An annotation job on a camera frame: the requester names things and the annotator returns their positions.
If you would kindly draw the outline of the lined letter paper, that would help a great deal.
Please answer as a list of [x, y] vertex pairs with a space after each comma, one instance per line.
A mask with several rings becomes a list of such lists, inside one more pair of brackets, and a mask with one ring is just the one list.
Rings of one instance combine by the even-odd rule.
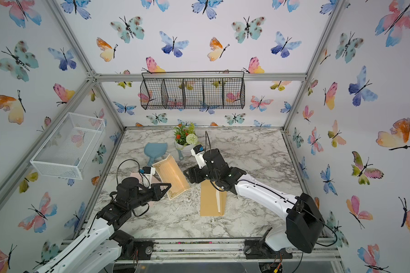
[[179, 168], [172, 155], [152, 165], [156, 169], [162, 183], [170, 183], [172, 186], [167, 192], [169, 200], [176, 199], [182, 193], [191, 189], [186, 177]]
[[216, 191], [216, 205], [217, 205], [217, 211], [219, 214], [221, 214], [221, 200], [220, 200], [221, 192]]

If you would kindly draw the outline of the brown kraft envelope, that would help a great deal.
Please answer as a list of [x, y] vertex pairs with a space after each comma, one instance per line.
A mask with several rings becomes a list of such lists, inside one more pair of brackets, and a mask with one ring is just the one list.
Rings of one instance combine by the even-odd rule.
[[200, 184], [200, 216], [202, 217], [219, 217], [224, 216], [227, 201], [227, 192], [221, 192], [221, 214], [217, 211], [216, 205], [217, 189], [212, 182], [205, 180]]

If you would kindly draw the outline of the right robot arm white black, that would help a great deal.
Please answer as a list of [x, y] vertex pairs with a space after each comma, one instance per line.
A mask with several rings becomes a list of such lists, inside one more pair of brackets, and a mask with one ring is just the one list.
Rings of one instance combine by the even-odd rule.
[[190, 183], [208, 180], [216, 193], [231, 192], [253, 200], [285, 220], [285, 225], [266, 232], [263, 249], [273, 253], [285, 248], [313, 251], [325, 221], [311, 196], [295, 196], [258, 181], [245, 170], [229, 166], [218, 149], [205, 150], [199, 144], [190, 152], [197, 161], [184, 171]]

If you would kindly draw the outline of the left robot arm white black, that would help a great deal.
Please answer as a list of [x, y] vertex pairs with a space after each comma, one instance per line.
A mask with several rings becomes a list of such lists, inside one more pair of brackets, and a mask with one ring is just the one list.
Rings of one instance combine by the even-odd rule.
[[110, 194], [110, 203], [96, 214], [85, 231], [35, 272], [98, 273], [120, 256], [132, 256], [136, 251], [134, 238], [120, 228], [136, 208], [159, 201], [171, 187], [170, 183], [154, 183], [147, 188], [135, 177], [124, 179]]

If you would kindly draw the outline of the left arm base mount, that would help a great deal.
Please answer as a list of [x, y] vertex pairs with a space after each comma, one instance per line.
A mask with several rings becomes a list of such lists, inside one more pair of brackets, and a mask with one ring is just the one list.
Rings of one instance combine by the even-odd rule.
[[120, 242], [121, 254], [120, 260], [151, 260], [151, 255], [154, 250], [153, 241], [133, 240], [129, 239], [124, 242]]

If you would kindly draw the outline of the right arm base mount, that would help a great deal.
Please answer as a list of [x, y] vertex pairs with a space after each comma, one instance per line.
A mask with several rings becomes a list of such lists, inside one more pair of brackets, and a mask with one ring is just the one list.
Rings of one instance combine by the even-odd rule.
[[275, 251], [270, 248], [266, 243], [266, 236], [270, 233], [272, 228], [270, 227], [260, 239], [247, 239], [244, 241], [243, 253], [247, 260], [253, 259], [292, 259], [293, 254], [287, 252], [286, 249]]

